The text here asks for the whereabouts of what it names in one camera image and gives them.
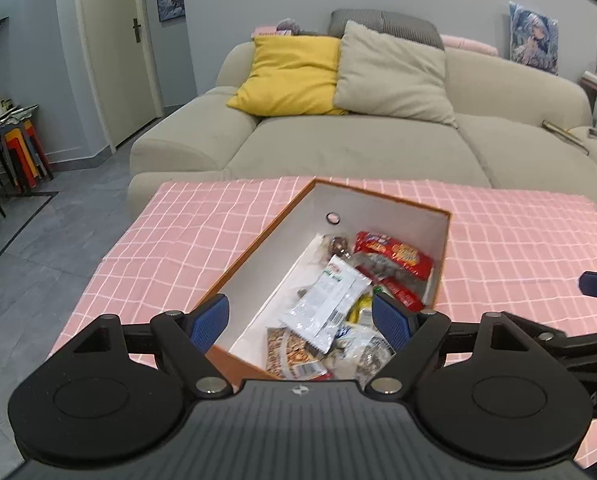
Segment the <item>red chocolate bar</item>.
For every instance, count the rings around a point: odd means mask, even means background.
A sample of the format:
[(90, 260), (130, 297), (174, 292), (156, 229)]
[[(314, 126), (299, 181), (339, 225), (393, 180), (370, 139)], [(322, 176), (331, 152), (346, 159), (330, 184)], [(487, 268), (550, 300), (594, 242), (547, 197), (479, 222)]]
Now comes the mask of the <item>red chocolate bar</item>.
[(421, 312), (424, 304), (421, 299), (405, 284), (400, 283), (392, 276), (379, 276), (364, 266), (356, 266), (356, 270), (366, 276), (373, 284), (374, 288), (379, 288), (389, 296), (398, 300), (407, 309), (412, 312)]

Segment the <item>white blue snack bag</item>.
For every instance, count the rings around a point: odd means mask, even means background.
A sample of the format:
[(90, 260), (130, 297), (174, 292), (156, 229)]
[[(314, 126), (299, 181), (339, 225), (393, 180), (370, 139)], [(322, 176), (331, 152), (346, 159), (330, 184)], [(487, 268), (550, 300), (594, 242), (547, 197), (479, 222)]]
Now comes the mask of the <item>white blue snack bag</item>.
[(338, 380), (356, 380), (361, 388), (391, 361), (395, 351), (373, 328), (345, 322), (324, 358), (327, 370)]

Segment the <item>red cracker snack bag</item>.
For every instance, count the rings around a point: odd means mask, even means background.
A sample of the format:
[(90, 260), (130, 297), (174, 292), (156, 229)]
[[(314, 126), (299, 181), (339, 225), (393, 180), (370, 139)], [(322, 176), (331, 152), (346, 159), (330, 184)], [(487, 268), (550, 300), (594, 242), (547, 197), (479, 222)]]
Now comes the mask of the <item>red cracker snack bag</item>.
[(434, 260), (417, 247), (383, 233), (360, 231), (353, 248), (356, 254), (382, 258), (422, 281), (429, 279), (434, 268)]

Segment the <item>white grey snack sachet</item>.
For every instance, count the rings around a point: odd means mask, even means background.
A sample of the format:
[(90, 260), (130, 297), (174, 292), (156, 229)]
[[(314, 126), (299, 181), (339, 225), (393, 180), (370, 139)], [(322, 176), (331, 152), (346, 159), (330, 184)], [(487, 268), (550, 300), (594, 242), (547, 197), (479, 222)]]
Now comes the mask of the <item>white grey snack sachet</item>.
[(339, 326), (370, 285), (368, 276), (333, 256), (306, 294), (280, 316), (280, 322), (319, 352), (327, 353)]

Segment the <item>Mimi snack bag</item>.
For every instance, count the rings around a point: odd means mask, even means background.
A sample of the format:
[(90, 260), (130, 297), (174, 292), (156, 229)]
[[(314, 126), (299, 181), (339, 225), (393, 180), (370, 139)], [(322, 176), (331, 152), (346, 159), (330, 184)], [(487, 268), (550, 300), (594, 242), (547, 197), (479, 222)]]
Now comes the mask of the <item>Mimi snack bag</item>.
[(266, 333), (266, 372), (283, 380), (328, 380), (330, 370), (308, 344), (286, 327), (268, 328)]

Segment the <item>yellow brown snack packet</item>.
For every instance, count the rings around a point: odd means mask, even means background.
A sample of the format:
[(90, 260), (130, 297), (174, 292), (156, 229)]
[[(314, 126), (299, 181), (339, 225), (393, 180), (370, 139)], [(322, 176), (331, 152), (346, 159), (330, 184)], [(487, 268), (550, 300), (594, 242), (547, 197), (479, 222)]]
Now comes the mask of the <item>yellow brown snack packet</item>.
[(363, 294), (351, 307), (347, 321), (353, 324), (359, 324), (365, 327), (373, 326), (373, 314), (372, 314), (372, 301), (373, 296), (371, 294)]

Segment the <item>orange cardboard box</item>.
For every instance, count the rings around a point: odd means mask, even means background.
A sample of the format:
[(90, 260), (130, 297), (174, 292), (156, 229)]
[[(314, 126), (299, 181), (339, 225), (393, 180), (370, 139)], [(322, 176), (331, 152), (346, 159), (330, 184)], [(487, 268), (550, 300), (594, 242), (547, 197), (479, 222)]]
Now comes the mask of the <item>orange cardboard box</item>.
[(210, 289), (229, 300), (208, 359), (233, 386), (248, 379), (356, 379), (395, 349), (373, 322), (379, 290), (432, 309), (450, 212), (321, 180), (309, 182)]

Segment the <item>pink checkered tablecloth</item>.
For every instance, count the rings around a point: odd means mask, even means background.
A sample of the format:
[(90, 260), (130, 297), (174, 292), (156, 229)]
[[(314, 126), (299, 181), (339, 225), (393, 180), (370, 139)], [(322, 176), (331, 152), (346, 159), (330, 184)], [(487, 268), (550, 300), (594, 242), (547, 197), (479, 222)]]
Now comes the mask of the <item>pink checkered tablecloth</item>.
[[(299, 272), (315, 271), (330, 232), (376, 230), (404, 240), (436, 264), (431, 297), (441, 313), (474, 322), (508, 310), (571, 336), (597, 332), (597, 298), (579, 276), (597, 271), (597, 205), (586, 197), (492, 190), (433, 181), (285, 177), (163, 184), (102, 259), (63, 328), (71, 337), (97, 315), (146, 322), (191, 310), (214, 288), (230, 301), (233, 334), (215, 356), (236, 368), (264, 362), (264, 331)], [(362, 403), (346, 388), (319, 391), (283, 410), (291, 390), (245, 389), (251, 407), (186, 427), (155, 454), (112, 470), (115, 479), (471, 479), (443, 465), (394, 408)], [(248, 436), (248, 414), (272, 426)]]

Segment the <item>clear wrapped brown pastry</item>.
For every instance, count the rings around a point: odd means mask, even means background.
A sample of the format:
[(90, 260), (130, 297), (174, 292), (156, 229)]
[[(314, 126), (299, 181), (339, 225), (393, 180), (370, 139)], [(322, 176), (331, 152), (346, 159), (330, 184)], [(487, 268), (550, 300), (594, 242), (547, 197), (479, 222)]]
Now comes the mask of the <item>clear wrapped brown pastry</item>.
[(343, 234), (327, 234), (322, 237), (321, 244), (321, 262), (327, 263), (332, 257), (341, 258), (350, 261), (353, 258), (353, 247), (349, 238)]

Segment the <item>dark stick on sofa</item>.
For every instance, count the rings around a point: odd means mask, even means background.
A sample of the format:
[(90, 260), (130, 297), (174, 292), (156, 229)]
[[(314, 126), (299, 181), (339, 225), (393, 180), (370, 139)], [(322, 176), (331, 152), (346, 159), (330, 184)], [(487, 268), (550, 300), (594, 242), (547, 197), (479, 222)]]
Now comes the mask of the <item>dark stick on sofa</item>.
[(583, 144), (583, 142), (581, 142), (577, 138), (577, 136), (574, 136), (572, 133), (568, 132), (567, 130), (565, 130), (557, 125), (554, 125), (553, 122), (548, 122), (547, 120), (544, 120), (543, 122), (541, 122), (541, 127), (544, 128), (545, 130), (547, 130), (549, 133), (554, 134), (561, 140), (563, 140), (571, 145), (574, 145), (576, 148), (580, 148), (587, 156), (590, 155), (590, 151), (585, 147), (585, 144)]

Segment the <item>beige sofa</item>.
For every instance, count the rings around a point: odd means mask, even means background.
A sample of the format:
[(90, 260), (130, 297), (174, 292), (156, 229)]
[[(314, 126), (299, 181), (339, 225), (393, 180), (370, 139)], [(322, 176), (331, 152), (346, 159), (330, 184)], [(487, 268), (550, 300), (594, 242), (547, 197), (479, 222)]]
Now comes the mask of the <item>beige sofa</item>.
[[(168, 181), (278, 177), (434, 180), (479, 188), (582, 195), (597, 204), (597, 140), (578, 84), (484, 54), (448, 49), (455, 128), (367, 115), (257, 118), (228, 107), (254, 48), (227, 55), (214, 88), (139, 138), (130, 153), (130, 209)], [(553, 122), (587, 156), (541, 127)]]

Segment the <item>stacked colourful stools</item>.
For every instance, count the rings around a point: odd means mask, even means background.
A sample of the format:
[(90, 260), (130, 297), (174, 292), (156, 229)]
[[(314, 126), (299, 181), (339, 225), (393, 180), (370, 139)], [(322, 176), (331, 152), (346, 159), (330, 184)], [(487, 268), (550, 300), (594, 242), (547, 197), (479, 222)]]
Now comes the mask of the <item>stacked colourful stools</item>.
[(0, 139), (15, 186), (28, 193), (42, 180), (52, 180), (49, 159), (41, 145), (33, 119), (38, 105), (10, 110), (0, 119)]

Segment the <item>beige cushion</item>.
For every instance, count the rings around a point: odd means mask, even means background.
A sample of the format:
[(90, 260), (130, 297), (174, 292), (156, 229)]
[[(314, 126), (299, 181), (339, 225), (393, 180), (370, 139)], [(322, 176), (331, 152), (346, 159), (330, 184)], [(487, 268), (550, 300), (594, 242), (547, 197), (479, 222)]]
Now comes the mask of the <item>beige cushion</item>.
[(349, 20), (339, 46), (333, 104), (356, 114), (455, 128), (446, 68), (444, 50)]

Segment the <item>yellow cushion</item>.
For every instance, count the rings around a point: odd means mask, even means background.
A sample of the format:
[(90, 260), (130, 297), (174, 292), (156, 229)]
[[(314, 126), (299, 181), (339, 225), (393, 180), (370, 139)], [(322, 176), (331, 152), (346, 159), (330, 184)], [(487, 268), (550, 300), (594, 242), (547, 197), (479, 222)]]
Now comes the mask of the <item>yellow cushion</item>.
[(341, 116), (334, 105), (341, 40), (258, 36), (248, 79), (228, 107), (258, 117)]

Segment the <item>white door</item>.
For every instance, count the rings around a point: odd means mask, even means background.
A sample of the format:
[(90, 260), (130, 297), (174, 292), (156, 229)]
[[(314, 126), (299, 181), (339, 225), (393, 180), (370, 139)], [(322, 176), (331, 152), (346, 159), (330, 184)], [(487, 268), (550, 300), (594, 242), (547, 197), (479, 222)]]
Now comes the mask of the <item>white door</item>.
[(163, 115), (143, 0), (77, 0), (92, 92), (111, 148)]

